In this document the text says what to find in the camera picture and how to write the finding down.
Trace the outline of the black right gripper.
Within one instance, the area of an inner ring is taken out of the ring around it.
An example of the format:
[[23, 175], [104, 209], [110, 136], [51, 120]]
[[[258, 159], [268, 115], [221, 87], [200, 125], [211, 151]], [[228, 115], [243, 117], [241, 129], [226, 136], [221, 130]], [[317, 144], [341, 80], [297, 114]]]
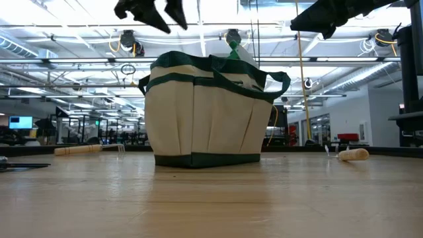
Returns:
[[291, 20], [290, 28], [295, 31], [321, 33], [324, 39], [330, 38], [335, 24], [345, 24], [350, 18], [366, 16], [380, 7], [396, 0], [318, 0]]

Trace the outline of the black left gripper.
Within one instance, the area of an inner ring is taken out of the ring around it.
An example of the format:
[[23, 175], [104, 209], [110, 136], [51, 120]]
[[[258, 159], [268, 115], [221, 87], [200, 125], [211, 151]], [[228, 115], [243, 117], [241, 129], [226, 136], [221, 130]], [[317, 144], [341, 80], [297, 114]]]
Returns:
[[[114, 13], [119, 19], [127, 17], [127, 11], [132, 7], [132, 15], [135, 21], [142, 22], [152, 26], [164, 33], [170, 34], [171, 30], [158, 13], [154, 0], [135, 0], [132, 6], [132, 0], [119, 0], [114, 7]], [[187, 30], [188, 25], [183, 11], [182, 0], [167, 0], [165, 12], [182, 29]]]

